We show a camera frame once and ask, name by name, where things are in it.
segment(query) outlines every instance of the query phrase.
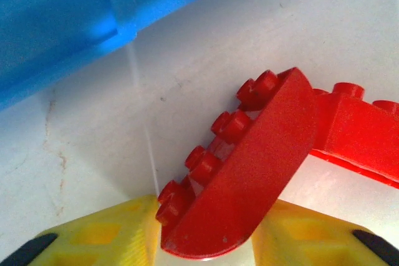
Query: yellow plastic piece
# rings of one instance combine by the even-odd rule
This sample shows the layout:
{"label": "yellow plastic piece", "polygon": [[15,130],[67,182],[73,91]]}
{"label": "yellow plastic piece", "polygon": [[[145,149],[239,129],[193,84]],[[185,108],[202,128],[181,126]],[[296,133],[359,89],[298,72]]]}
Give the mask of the yellow plastic piece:
{"label": "yellow plastic piece", "polygon": [[370,232],[278,200],[252,235],[257,266],[387,266],[352,235]]}
{"label": "yellow plastic piece", "polygon": [[151,266],[160,226],[155,196],[93,213],[42,232],[58,234],[29,266]]}

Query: stain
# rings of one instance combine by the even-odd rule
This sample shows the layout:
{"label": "stain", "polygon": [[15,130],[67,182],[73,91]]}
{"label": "stain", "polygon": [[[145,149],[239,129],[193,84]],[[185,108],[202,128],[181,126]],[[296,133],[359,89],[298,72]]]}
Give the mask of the stain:
{"label": "stain", "polygon": [[177,85],[179,86],[179,88],[182,88],[183,85],[184,85],[184,83],[183,83],[182,81],[178,80],[178,79],[176,78],[176,76],[173,76],[173,78],[175,79],[175,81],[176,81]]}
{"label": "stain", "polygon": [[49,149],[48,149],[48,142],[49,142],[49,137],[50,137],[49,123],[50,123],[52,112],[54,111],[55,105],[57,103],[55,100],[55,88],[52,89],[51,94],[52,94],[52,99],[49,102],[49,108],[47,109],[46,120],[44,123],[44,131],[45,131],[46,136],[43,141],[43,148],[47,151],[49,151]]}
{"label": "stain", "polygon": [[64,207],[62,206],[61,208],[57,209],[57,212],[55,213],[57,217],[59,217],[64,211]]}
{"label": "stain", "polygon": [[67,169],[68,159],[64,156],[62,151],[58,152],[58,157],[61,159],[62,173],[65,173],[65,170]]}

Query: blue plastic object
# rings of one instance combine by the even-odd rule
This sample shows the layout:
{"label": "blue plastic object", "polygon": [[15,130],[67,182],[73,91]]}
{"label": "blue plastic object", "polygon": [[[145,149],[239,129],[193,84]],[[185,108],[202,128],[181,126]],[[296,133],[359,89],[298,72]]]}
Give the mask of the blue plastic object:
{"label": "blue plastic object", "polygon": [[0,110],[194,0],[0,0]]}

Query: lego stud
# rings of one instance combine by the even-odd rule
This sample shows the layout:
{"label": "lego stud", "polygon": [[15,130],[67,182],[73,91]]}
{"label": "lego stud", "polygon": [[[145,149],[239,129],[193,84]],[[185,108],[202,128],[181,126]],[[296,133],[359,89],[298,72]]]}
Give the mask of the lego stud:
{"label": "lego stud", "polygon": [[252,90],[255,86],[255,80],[252,78],[248,79],[243,86],[238,90],[236,97],[241,101],[242,104],[253,106],[256,103],[256,99],[252,94]]}
{"label": "lego stud", "polygon": [[320,96],[320,95],[326,95],[328,94],[328,92],[326,92],[325,90],[321,90],[319,88],[314,88],[313,89],[314,95],[315,96]]}
{"label": "lego stud", "polygon": [[253,92],[262,100],[267,100],[270,92],[279,83],[279,79],[275,73],[270,70],[263,72],[255,81]]}
{"label": "lego stud", "polygon": [[188,155],[186,161],[185,161],[185,166],[189,169],[192,170],[195,165],[197,164],[197,161],[202,157],[202,155],[205,153],[205,149],[203,146],[197,146],[193,151],[191,151],[190,155]]}
{"label": "lego stud", "polygon": [[354,84],[354,83],[348,83],[348,82],[339,82],[334,85],[334,88],[332,90],[333,93],[345,93],[347,95],[350,95],[351,97],[357,98],[357,99],[363,99],[364,96],[364,88],[361,86]]}
{"label": "lego stud", "polygon": [[244,107],[258,110],[265,104],[271,91],[278,83],[278,77],[270,70],[267,70],[256,80],[247,80],[238,90],[237,99],[241,101]]}
{"label": "lego stud", "polygon": [[213,123],[211,130],[230,145],[239,142],[251,123],[251,119],[241,110],[232,114],[224,112]]}
{"label": "lego stud", "polygon": [[160,195],[158,196],[158,202],[162,205],[164,202],[168,200],[170,196],[175,193],[183,194],[185,191],[184,187],[181,186],[176,181],[170,181],[166,186],[162,189]]}
{"label": "lego stud", "polygon": [[219,170],[222,162],[210,152],[204,152],[196,165],[191,169],[190,178],[205,187]]}
{"label": "lego stud", "polygon": [[178,221],[189,205],[188,197],[180,192],[174,193],[161,205],[155,218],[162,226],[173,224]]}
{"label": "lego stud", "polygon": [[399,103],[387,100],[374,101],[373,105],[399,116]]}

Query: red lego brick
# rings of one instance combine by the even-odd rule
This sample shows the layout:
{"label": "red lego brick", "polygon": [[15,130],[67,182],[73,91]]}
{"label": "red lego brick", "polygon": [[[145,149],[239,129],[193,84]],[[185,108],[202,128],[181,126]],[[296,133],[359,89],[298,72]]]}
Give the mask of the red lego brick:
{"label": "red lego brick", "polygon": [[173,255],[210,259],[244,243],[312,149],[315,97],[300,70],[264,72],[237,97],[239,108],[212,125],[208,148],[187,158],[188,175],[158,198],[161,247]]}
{"label": "red lego brick", "polygon": [[332,93],[315,94],[318,129],[311,153],[399,188],[399,104],[366,103],[364,89],[345,82]]}

